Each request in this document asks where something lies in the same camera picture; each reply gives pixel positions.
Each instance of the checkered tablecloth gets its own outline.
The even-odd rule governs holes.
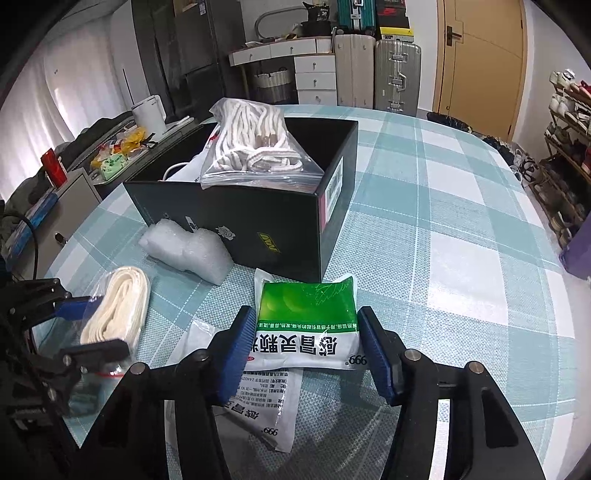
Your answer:
[[[528,197],[501,156],[476,137],[391,113],[294,105],[287,116],[359,122],[356,191],[325,281],[359,280],[359,306],[433,361],[482,361],[515,409],[548,480],[562,463],[575,405],[574,333],[561,268]],[[123,186],[89,216],[48,273],[75,295],[107,270],[153,277],[139,359],[165,363],[191,318],[228,327],[253,304],[253,273],[220,287],[147,258],[146,226]],[[235,450],[240,479],[380,477],[398,409],[368,372],[306,371],[290,455],[251,436]],[[94,421],[70,421],[82,442]],[[445,464],[449,405],[440,404],[433,478]],[[180,475],[178,464],[171,471]]]

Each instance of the white suitcase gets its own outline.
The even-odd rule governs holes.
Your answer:
[[[338,104],[374,107],[375,38],[368,35],[335,37]]]

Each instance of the white cotton rope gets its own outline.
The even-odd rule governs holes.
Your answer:
[[[226,99],[215,145],[214,171],[301,171],[302,155],[290,145],[281,110],[272,105]]]
[[[124,340],[135,348],[144,326],[150,281],[136,267],[121,267],[113,271],[105,295],[94,315],[86,323],[80,343],[96,343],[106,340]]]

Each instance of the drawer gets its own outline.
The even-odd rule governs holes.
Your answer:
[[[334,55],[313,55],[296,57],[296,73],[336,72]]]
[[[318,53],[330,53],[331,44],[332,44],[332,38],[317,38],[316,39],[316,51]]]
[[[299,90],[300,105],[336,105],[336,90]]]
[[[242,65],[250,61],[265,60],[271,58],[271,47],[262,45],[260,47],[247,48],[246,50],[235,51],[230,54],[231,65]]]
[[[303,38],[302,40],[281,41],[271,44],[271,57],[287,57],[289,55],[308,55],[316,53],[316,40]]]
[[[336,90],[336,73],[296,73],[298,90]]]

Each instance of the plastic bag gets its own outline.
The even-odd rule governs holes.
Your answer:
[[[198,348],[206,348],[219,329],[193,320],[189,331],[174,348],[167,365],[180,362]],[[224,408],[216,411],[244,425],[278,452],[289,453],[296,433],[302,370],[244,372],[238,392]],[[165,405],[167,441],[176,447],[174,402]]]
[[[203,163],[203,188],[222,184],[316,190],[324,172],[287,131],[281,109],[223,98],[210,111],[220,132]]]
[[[149,256],[177,270],[189,270],[214,285],[221,285],[234,266],[218,234],[205,228],[187,232],[169,219],[151,225],[139,245]]]
[[[245,370],[367,369],[353,275],[332,283],[273,282],[270,274],[255,271],[258,323]]]
[[[148,313],[150,288],[150,279],[137,267],[119,267],[105,274],[85,309],[80,344],[124,340],[129,346],[130,361],[135,358]],[[119,366],[109,372],[119,374],[125,370]]]

